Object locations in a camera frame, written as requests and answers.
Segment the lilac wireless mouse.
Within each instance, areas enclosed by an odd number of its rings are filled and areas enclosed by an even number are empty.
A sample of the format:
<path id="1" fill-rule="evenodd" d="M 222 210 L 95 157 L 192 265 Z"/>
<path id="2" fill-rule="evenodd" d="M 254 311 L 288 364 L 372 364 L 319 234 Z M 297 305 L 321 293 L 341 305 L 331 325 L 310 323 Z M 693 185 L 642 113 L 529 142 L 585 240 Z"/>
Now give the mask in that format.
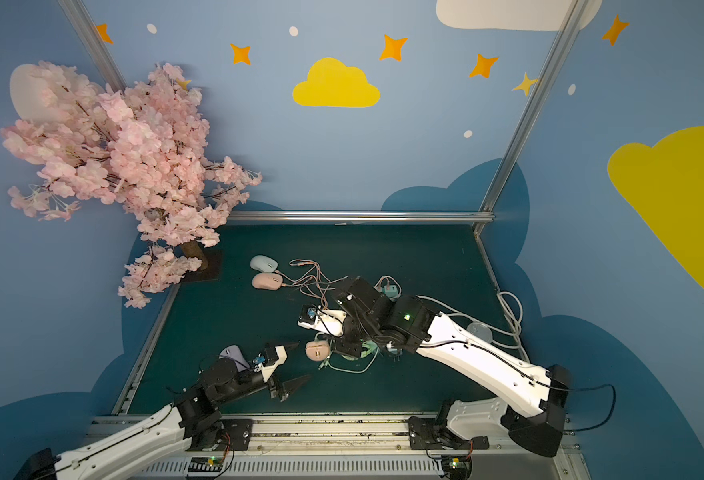
<path id="1" fill-rule="evenodd" d="M 219 353 L 220 358 L 228 358 L 234 362 L 239 372 L 249 370 L 251 365 L 244 358 L 242 351 L 237 345 L 230 345 Z"/>

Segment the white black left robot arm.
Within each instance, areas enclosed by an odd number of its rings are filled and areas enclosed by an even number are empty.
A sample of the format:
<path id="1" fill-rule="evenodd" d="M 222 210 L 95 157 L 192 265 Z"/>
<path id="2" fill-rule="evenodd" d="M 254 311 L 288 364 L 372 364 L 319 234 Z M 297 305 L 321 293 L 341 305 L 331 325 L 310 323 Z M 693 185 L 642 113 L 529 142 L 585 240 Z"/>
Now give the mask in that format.
<path id="1" fill-rule="evenodd" d="M 128 479 L 167 456 L 188 450 L 218 432 L 220 407 L 262 390 L 286 400 L 310 377 L 281 382 L 277 368 L 296 342 L 267 344 L 253 366 L 242 371 L 230 357 L 220 357 L 174 402 L 143 421 L 85 447 L 55 455 L 45 448 L 31 455 L 17 479 Z"/>

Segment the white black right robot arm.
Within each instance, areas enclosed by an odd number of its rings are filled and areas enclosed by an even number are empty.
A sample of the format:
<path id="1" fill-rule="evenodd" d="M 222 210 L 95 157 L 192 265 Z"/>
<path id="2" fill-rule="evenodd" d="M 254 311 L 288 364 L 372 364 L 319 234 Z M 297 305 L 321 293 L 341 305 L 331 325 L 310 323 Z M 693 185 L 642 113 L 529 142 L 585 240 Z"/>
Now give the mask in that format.
<path id="1" fill-rule="evenodd" d="M 453 402 L 444 422 L 453 435 L 470 440 L 504 432 L 531 453 L 547 458 L 557 454 L 571 385 L 567 369 L 516 358 L 473 335 L 448 314 L 430 309 L 420 298 L 392 301 L 361 277 L 344 281 L 333 301 L 346 313 L 344 339 L 418 354 L 495 394 L 493 400 Z"/>

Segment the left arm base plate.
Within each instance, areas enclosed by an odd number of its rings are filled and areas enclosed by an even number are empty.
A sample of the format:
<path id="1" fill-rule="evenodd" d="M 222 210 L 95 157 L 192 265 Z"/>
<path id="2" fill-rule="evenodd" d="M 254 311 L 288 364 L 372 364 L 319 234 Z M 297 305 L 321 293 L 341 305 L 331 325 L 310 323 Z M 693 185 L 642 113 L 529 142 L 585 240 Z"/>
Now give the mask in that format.
<path id="1" fill-rule="evenodd" d="M 254 421 L 246 418 L 224 418 L 193 438 L 190 451 L 246 451 L 249 448 Z"/>

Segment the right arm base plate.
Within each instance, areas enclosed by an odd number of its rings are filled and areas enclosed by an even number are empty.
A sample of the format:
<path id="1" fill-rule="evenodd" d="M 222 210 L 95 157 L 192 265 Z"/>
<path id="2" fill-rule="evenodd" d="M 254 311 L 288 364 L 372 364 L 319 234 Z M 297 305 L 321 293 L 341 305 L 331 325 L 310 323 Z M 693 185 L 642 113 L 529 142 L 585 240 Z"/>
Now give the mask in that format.
<path id="1" fill-rule="evenodd" d="M 434 418 L 410 416 L 406 420 L 412 450 L 488 450 L 487 436 L 464 440 Z"/>

